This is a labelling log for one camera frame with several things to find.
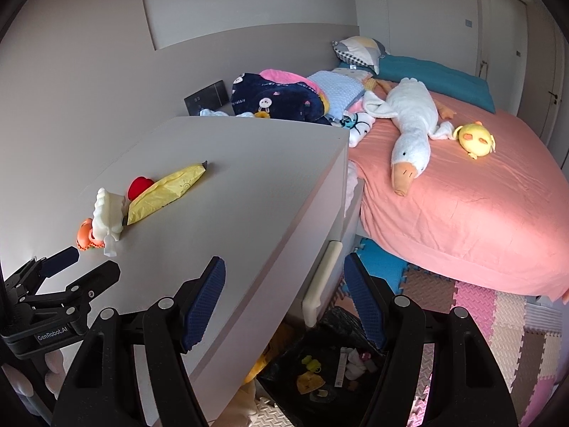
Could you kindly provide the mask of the white sponge brush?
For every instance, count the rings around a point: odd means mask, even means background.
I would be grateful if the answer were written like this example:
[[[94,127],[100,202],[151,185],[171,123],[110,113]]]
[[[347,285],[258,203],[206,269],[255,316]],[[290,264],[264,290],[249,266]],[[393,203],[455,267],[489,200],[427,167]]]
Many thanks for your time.
[[[92,239],[102,243],[106,257],[117,255],[116,246],[121,238],[126,199],[124,196],[100,188],[96,193],[92,213]]]

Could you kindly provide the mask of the yellow snack packet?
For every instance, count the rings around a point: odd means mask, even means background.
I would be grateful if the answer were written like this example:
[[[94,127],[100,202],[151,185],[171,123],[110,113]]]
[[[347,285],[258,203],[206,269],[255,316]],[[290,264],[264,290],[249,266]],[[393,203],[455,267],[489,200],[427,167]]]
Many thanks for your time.
[[[154,182],[136,200],[130,201],[127,225],[134,225],[157,210],[177,201],[206,174],[208,162],[190,165]]]

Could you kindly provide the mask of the black trash bin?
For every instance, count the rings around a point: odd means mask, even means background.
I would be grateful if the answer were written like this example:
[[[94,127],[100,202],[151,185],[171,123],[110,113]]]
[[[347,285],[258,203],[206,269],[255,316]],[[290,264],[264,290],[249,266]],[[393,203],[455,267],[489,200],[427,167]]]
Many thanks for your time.
[[[420,370],[424,313],[416,306],[392,306],[385,314],[380,347],[367,338],[366,325],[358,315],[335,306],[257,376],[293,425],[407,424]],[[369,353],[375,370],[337,386],[343,348]]]

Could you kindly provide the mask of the orange scalloped plastic toy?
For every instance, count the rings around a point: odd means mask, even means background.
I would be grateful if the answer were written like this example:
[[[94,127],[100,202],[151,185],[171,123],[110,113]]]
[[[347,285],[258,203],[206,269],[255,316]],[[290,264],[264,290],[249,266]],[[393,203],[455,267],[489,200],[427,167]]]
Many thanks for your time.
[[[103,249],[103,240],[95,239],[92,234],[92,218],[85,219],[76,233],[76,247],[78,250],[87,251],[89,249]]]

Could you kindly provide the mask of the colourful foam floor mat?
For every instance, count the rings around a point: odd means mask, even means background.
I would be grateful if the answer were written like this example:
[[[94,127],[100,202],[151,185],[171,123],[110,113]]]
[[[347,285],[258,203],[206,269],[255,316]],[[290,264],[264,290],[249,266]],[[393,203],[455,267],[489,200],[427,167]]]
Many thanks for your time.
[[[523,296],[449,280],[417,266],[400,269],[390,258],[365,250],[355,254],[370,276],[386,280],[394,294],[409,297],[422,309],[448,313],[462,306],[470,313],[504,376],[518,419],[515,426],[567,424],[568,383],[557,381],[562,343],[557,310]],[[342,284],[328,310],[335,306],[359,316],[344,277],[344,265]],[[404,426],[425,426],[422,422],[433,360],[434,346],[427,343],[412,411]],[[341,386],[345,379],[354,381],[366,370],[375,370],[369,353],[360,355],[343,348],[336,385]]]

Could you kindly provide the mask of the red heart toy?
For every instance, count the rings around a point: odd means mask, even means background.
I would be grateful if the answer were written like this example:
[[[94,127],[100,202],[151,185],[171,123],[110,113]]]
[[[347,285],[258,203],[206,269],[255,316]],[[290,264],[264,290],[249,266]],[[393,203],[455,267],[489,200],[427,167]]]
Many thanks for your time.
[[[149,187],[152,187],[154,181],[150,178],[146,178],[145,176],[138,176],[135,178],[129,185],[127,190],[127,198],[129,201],[134,201],[139,197],[141,194],[148,190]]]

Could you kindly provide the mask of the pink bed sheet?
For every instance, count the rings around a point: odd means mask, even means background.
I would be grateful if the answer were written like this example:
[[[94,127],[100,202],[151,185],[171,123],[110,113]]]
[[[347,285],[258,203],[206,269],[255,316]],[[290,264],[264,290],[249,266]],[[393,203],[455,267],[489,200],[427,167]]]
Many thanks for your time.
[[[495,152],[473,159],[434,141],[426,170],[400,197],[390,156],[399,136],[376,121],[349,151],[363,180],[361,221],[385,251],[431,272],[518,295],[568,298],[568,181],[524,121],[446,95],[455,125],[481,121]]]

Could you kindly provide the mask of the yellow chick plush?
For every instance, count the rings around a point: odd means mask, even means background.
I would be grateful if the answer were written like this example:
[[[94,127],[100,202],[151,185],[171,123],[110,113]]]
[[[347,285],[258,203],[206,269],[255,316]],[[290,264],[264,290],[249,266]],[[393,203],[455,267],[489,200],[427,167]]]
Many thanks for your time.
[[[474,160],[496,151],[495,138],[481,121],[458,126],[452,137]]]

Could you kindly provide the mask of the navy fleece blanket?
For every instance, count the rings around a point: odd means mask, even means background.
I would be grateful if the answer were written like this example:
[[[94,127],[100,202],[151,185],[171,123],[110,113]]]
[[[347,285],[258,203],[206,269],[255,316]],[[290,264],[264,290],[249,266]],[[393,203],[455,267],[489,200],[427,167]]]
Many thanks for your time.
[[[329,125],[322,96],[305,82],[283,84],[243,73],[233,81],[230,101],[236,115]]]

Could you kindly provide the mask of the white goose plush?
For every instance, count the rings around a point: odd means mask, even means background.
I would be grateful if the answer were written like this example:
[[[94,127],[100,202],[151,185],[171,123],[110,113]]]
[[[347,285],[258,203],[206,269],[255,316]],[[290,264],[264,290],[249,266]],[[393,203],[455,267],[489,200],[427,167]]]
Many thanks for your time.
[[[376,86],[386,96],[366,91],[363,111],[392,121],[399,131],[390,158],[390,179],[393,192],[405,197],[430,162],[430,143],[452,137],[455,112],[435,99],[424,82],[416,78],[405,77],[394,86],[378,80]]]

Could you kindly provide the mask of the teal pillow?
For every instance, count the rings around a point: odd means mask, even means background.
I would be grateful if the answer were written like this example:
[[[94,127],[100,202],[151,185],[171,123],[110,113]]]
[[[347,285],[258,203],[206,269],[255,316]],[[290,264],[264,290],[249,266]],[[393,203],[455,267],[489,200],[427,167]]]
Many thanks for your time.
[[[423,82],[429,91],[467,102],[490,113],[496,112],[485,80],[439,63],[386,55],[380,60],[377,77],[392,82],[414,78]]]

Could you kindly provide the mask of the light blue knitted blanket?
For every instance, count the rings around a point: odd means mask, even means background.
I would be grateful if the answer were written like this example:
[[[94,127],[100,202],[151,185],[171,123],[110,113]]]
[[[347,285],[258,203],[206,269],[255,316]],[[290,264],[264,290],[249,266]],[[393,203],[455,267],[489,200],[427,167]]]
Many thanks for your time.
[[[341,73],[320,70],[308,77],[320,88],[328,99],[328,112],[325,117],[331,121],[339,121],[362,95],[365,88],[363,83]]]

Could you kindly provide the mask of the checkered patchwork pillow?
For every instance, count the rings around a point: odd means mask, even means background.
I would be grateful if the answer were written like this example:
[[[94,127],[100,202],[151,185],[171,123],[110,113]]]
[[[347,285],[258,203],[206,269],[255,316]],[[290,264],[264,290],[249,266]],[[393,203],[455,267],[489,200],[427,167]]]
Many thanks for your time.
[[[380,61],[389,55],[381,42],[368,37],[353,36],[331,45],[340,61],[370,69],[375,74],[379,73]]]

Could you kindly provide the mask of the wardrobe door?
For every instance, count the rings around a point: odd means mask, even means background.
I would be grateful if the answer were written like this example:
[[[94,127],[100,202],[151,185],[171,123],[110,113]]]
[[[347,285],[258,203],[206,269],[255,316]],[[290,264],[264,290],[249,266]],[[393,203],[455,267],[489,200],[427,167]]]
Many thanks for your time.
[[[527,67],[527,5],[521,0],[478,0],[478,76],[494,105],[517,115]]]

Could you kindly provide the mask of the black wall socket panel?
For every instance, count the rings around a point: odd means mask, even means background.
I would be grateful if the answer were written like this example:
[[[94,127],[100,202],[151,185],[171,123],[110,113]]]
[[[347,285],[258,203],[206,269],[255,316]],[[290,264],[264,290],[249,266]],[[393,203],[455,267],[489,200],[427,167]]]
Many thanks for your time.
[[[229,104],[229,95],[223,80],[196,91],[184,98],[189,116],[199,116],[203,110],[218,111]]]

